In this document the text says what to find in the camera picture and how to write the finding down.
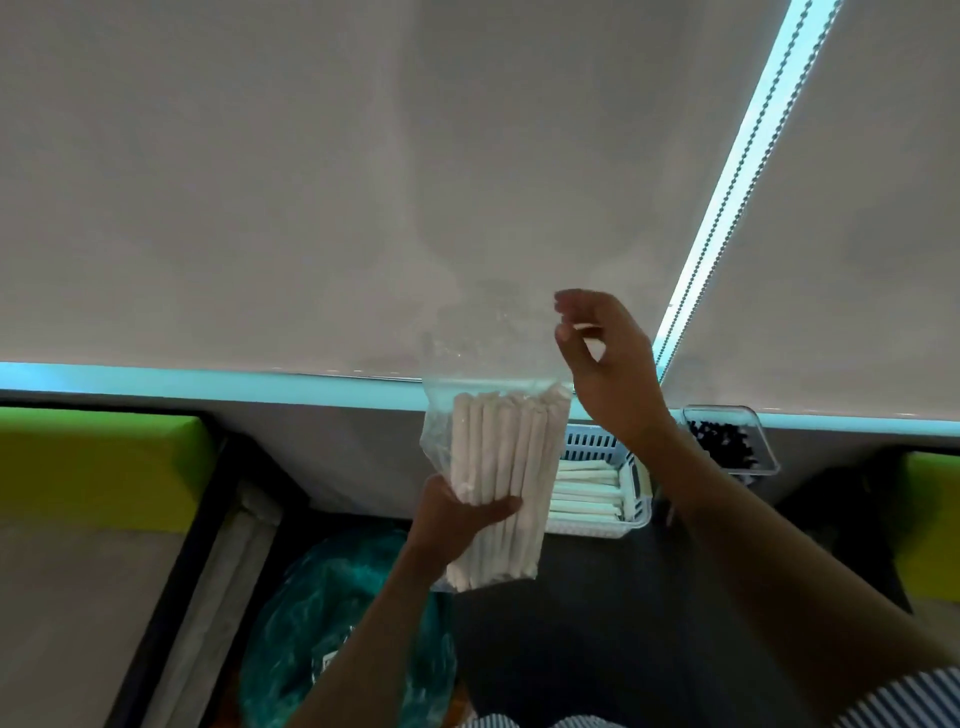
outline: bundle of straws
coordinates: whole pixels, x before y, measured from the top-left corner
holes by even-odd
[[[453,401],[450,483],[463,502],[480,505],[520,496],[523,506],[482,530],[446,569],[458,592],[537,575],[550,495],[564,451],[569,390],[460,394]]]
[[[550,499],[551,518],[616,523],[625,515],[620,474],[613,465],[606,460],[560,463]]]

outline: hand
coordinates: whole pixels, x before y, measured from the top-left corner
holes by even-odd
[[[522,503],[508,496],[486,505],[467,505],[457,499],[442,475],[431,475],[423,486],[404,556],[431,582],[436,581],[479,531],[509,518]]]
[[[559,291],[555,298],[554,308],[563,316],[557,345],[593,420],[634,452],[650,434],[676,430],[657,382],[650,339],[623,304],[609,293],[579,288]],[[605,344],[599,361],[585,339]]]

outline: plastic bag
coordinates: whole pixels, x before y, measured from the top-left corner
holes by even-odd
[[[383,588],[406,534],[349,531],[314,546],[288,570],[253,626],[240,672],[250,728],[281,728]],[[439,726],[456,675],[449,595],[431,594],[407,668],[400,728]]]
[[[555,317],[518,311],[490,300],[447,309],[424,347],[426,456],[463,502],[523,498],[447,568],[457,592],[537,575],[572,395]]]

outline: striped clothing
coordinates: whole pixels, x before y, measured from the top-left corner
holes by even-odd
[[[871,692],[836,719],[840,728],[951,728],[960,726],[960,667],[895,680]],[[518,728],[506,716],[485,716],[467,728]],[[596,716],[571,716],[553,728],[620,728]]]

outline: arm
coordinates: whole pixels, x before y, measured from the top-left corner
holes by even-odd
[[[723,473],[677,428],[660,393],[650,340],[615,298],[562,291],[557,310],[564,317],[557,342],[587,412],[647,466],[817,717],[837,716],[890,680],[953,664],[913,619]],[[585,336],[605,342],[599,361]]]
[[[440,475],[428,478],[406,546],[360,624],[287,723],[288,728],[396,725],[410,648],[430,586],[482,528],[519,509],[508,497],[461,503]]]

